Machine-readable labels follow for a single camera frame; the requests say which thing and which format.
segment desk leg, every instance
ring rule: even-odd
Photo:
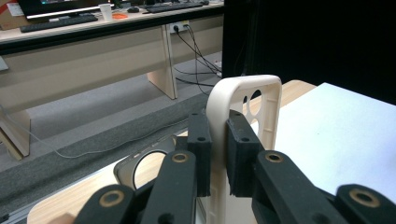
[[[162,26],[163,29],[163,53],[165,57],[165,62],[163,64],[163,69],[159,69],[148,73],[148,80],[154,84],[158,89],[163,91],[169,98],[177,98],[177,86],[176,80],[172,71],[172,50],[171,39],[169,32],[166,30],[166,25]]]
[[[30,130],[30,117],[25,110],[13,113],[9,116],[26,130]],[[17,160],[23,159],[23,157],[28,156],[30,153],[29,133],[15,125],[2,113],[0,113],[0,140],[5,144],[10,154]]]

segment wire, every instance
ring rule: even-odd
[[[200,85],[200,86],[207,86],[207,87],[215,87],[215,85],[205,84],[205,83],[191,82],[191,81],[183,80],[183,79],[178,78],[178,77],[176,78],[176,80],[179,80],[179,81],[184,82],[184,83],[187,83],[187,84]]]
[[[208,60],[202,55],[202,52],[200,51],[200,49],[198,48],[198,45],[197,45],[196,42],[195,42],[194,31],[191,29],[191,27],[190,27],[188,24],[186,24],[185,26],[186,26],[187,29],[189,30],[190,35],[191,35],[191,38],[192,38],[192,40],[194,41],[194,46],[198,49],[199,55],[204,59],[204,61],[205,61],[206,65],[207,65],[207,67],[208,67],[208,68],[211,68],[211,67],[209,66],[209,64],[208,64],[208,63],[210,63],[210,65],[212,65],[213,69],[217,70],[218,72],[221,72],[221,70],[219,70],[213,63],[211,63],[210,61],[208,61]]]
[[[194,36],[194,34],[193,33],[190,33],[190,35],[191,35],[191,38],[192,38],[192,40],[193,40],[193,42],[194,42],[194,56],[195,56],[195,80],[196,80],[196,84],[198,85],[198,88],[199,88],[199,90],[203,93],[203,94],[205,94],[205,95],[209,95],[209,94],[207,94],[206,92],[204,92],[203,90],[202,90],[202,88],[201,88],[201,85],[199,84],[199,80],[198,80],[198,71],[197,71],[197,69],[198,69],[198,65],[197,65],[197,55],[199,54],[198,52],[197,52],[197,44],[196,44],[196,42],[195,42],[195,36]]]
[[[176,122],[176,123],[172,123],[172,124],[169,124],[169,125],[162,126],[161,128],[158,128],[158,129],[156,129],[156,130],[154,130],[154,131],[152,131],[152,132],[150,132],[150,133],[147,133],[147,134],[145,134],[145,135],[143,135],[143,136],[140,136],[140,137],[137,137],[137,138],[134,138],[134,139],[130,139],[130,140],[127,140],[127,141],[125,141],[125,142],[123,142],[123,143],[121,143],[121,144],[118,144],[118,145],[116,145],[115,147],[111,147],[111,148],[104,149],[104,150],[97,150],[97,151],[84,152],[84,153],[81,153],[81,154],[79,154],[79,155],[77,155],[77,156],[66,156],[66,155],[61,154],[61,153],[58,151],[59,149],[56,149],[55,146],[53,146],[53,145],[51,145],[51,144],[48,144],[47,142],[41,140],[41,139],[40,139],[39,137],[37,137],[35,134],[31,133],[31,132],[30,132],[29,130],[27,130],[25,127],[23,127],[22,125],[20,125],[15,119],[13,119],[13,118],[9,115],[8,111],[7,111],[5,108],[3,108],[2,105],[0,105],[0,109],[1,109],[2,113],[5,115],[6,119],[8,119],[9,121],[11,121],[13,124],[15,124],[17,127],[19,127],[20,129],[22,129],[23,131],[29,133],[29,134],[30,134],[31,136],[33,136],[33,138],[34,138],[35,140],[37,140],[38,142],[40,142],[40,143],[44,144],[45,146],[49,147],[50,149],[52,149],[56,154],[58,154],[58,156],[60,156],[60,157],[62,157],[62,158],[65,158],[65,159],[76,159],[76,158],[83,157],[83,156],[86,156],[86,155],[89,155],[89,154],[108,152],[108,151],[113,150],[113,149],[115,149],[115,148],[117,148],[117,147],[121,147],[121,146],[123,146],[123,145],[125,145],[125,144],[127,144],[127,143],[131,143],[131,142],[134,142],[134,141],[137,141],[137,140],[146,138],[146,137],[148,137],[149,135],[152,135],[152,134],[158,132],[159,130],[162,130],[162,129],[165,129],[165,128],[168,128],[168,127],[175,126],[175,125],[177,125],[177,124],[179,124],[179,123],[182,123],[182,122],[188,120],[188,119],[183,119],[183,120],[178,121],[178,122]]]
[[[177,32],[177,35],[178,35],[178,37],[190,48],[190,49],[192,49],[192,51],[195,53],[195,54],[197,54],[197,55],[199,55],[204,61],[205,61],[205,63],[206,64],[204,64],[204,65],[206,65],[214,74],[216,74],[216,72],[214,71],[214,70],[216,70],[216,71],[218,71],[218,72],[221,72],[214,64],[212,64],[210,61],[208,61],[203,55],[202,55],[202,53],[199,51],[197,51],[197,49],[194,49],[189,43],[187,43],[187,41],[185,40],[185,39],[183,39],[183,37],[181,37],[181,35],[180,35],[180,33],[179,32]],[[194,47],[195,48],[198,48],[198,46],[196,45],[196,42],[195,42],[195,38],[193,37],[193,33],[191,33],[190,32],[190,35],[191,35],[191,37],[192,37],[192,40],[194,41]]]
[[[180,70],[178,70],[177,68],[175,68],[175,67],[173,67],[175,70],[177,70],[179,73],[182,73],[182,74],[186,74],[186,75],[189,75],[189,76],[195,76],[196,74],[195,73],[188,73],[188,72],[182,72],[182,71],[180,71]],[[210,74],[215,74],[215,73],[212,73],[212,72],[207,72],[207,73],[197,73],[198,75],[210,75]]]

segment white table surface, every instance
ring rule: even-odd
[[[317,187],[361,184],[396,203],[396,106],[324,83],[280,109],[276,150]]]

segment bolt hole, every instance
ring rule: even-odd
[[[189,157],[184,153],[177,153],[172,157],[172,161],[174,162],[185,162],[189,159]]]
[[[282,162],[283,161],[283,158],[280,155],[275,154],[275,153],[265,154],[265,159],[267,159],[268,161],[271,161],[271,162]]]
[[[102,207],[112,207],[122,202],[124,193],[118,189],[114,189],[106,192],[99,199],[99,204]]]
[[[269,157],[273,161],[279,161],[280,160],[280,158],[277,155],[270,155]]]
[[[166,213],[166,214],[162,214],[160,215],[160,217],[158,217],[158,224],[172,224],[174,223],[174,216],[172,214]]]
[[[349,196],[357,203],[367,207],[378,207],[381,202],[375,197],[373,193],[363,189],[352,189]]]
[[[363,201],[365,201],[365,202],[367,202],[367,203],[371,203],[371,202],[373,201],[373,199],[370,198],[370,196],[368,196],[368,195],[366,195],[366,194],[363,194],[363,193],[357,193],[356,196],[357,196],[359,199],[361,199],[361,200],[363,200]]]

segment wooden desk panel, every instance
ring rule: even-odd
[[[0,36],[0,48],[26,44],[29,39],[34,40],[32,44],[46,38],[56,44],[46,48],[44,44],[42,48],[34,47],[32,50],[24,49],[2,56],[9,69],[0,71],[0,105],[8,113],[23,113],[23,110],[34,106],[142,74],[148,74],[151,83],[169,98],[176,99],[177,86],[172,73],[172,59],[175,58],[176,63],[181,63],[192,60],[194,54],[180,42],[176,42],[177,49],[172,51],[171,36],[167,29],[169,25],[164,23],[175,20],[178,15],[200,15],[199,13],[205,13],[210,8],[220,7],[222,4],[159,14],[130,14],[129,19],[113,22],[104,22],[100,18],[98,22],[28,34],[21,34],[18,29],[6,31]],[[115,27],[120,27],[118,33],[114,33],[117,30]],[[191,27],[196,32],[196,41],[204,55],[221,51],[221,15],[192,20]],[[96,28],[102,32],[99,33],[102,36],[94,34],[100,37],[93,38],[92,34],[86,34]],[[105,32],[100,30],[102,28],[112,31]],[[83,40],[65,41],[66,44],[61,44],[62,34]],[[185,38],[192,44],[190,36],[185,35]],[[11,144],[23,152],[24,156],[28,155],[29,144],[24,143],[29,142],[29,137],[12,132],[8,122],[3,118],[0,120],[0,127],[12,141]],[[24,124],[28,121],[28,117],[19,120]]]
[[[281,105],[288,104],[314,88],[315,86],[298,80],[293,80],[284,84],[282,87]],[[29,224],[48,223],[55,217],[66,212],[76,216],[84,203],[87,202],[97,190],[104,186],[117,183],[113,175],[113,169],[116,164],[117,161],[77,182],[77,184],[38,203],[30,211],[27,222]]]

